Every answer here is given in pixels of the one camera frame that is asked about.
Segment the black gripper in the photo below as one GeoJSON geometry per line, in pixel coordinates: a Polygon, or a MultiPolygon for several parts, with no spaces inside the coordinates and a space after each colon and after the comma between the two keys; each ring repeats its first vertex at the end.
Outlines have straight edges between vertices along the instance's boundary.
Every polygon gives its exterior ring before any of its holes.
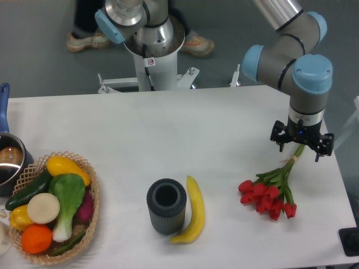
{"type": "Polygon", "coordinates": [[[334,148],[334,134],[320,134],[322,121],[311,126],[304,126],[300,122],[302,122],[302,120],[295,123],[289,118],[287,122],[288,125],[286,126],[279,120],[275,121],[270,140],[279,146],[279,151],[283,151],[285,144],[296,142],[308,145],[316,152],[316,163],[320,157],[331,156],[334,148]]]}

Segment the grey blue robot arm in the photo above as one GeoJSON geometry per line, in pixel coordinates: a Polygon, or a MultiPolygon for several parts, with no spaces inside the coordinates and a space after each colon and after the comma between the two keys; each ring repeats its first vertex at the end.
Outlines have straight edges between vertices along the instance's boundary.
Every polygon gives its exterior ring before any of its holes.
{"type": "MultiPolygon", "coordinates": [[[[256,6],[279,39],[270,48],[252,46],[242,60],[242,72],[290,97],[288,122],[276,122],[270,138],[280,147],[296,142],[314,150],[317,157],[329,156],[334,135],[321,134],[320,127],[333,66],[326,57],[311,53],[326,34],[326,22],[296,1],[256,1],[256,6]]],[[[106,1],[94,17],[110,41],[124,43],[132,53],[140,91],[190,87],[177,74],[185,32],[169,14],[167,1],[106,1]]]]}

